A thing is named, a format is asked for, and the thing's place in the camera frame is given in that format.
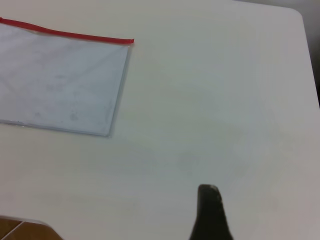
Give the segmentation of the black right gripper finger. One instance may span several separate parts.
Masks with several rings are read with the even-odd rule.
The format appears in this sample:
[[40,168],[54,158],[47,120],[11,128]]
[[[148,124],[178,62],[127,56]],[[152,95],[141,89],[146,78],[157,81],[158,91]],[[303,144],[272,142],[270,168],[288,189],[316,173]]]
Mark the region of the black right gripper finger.
[[197,192],[197,212],[191,240],[232,240],[219,189],[201,184]]

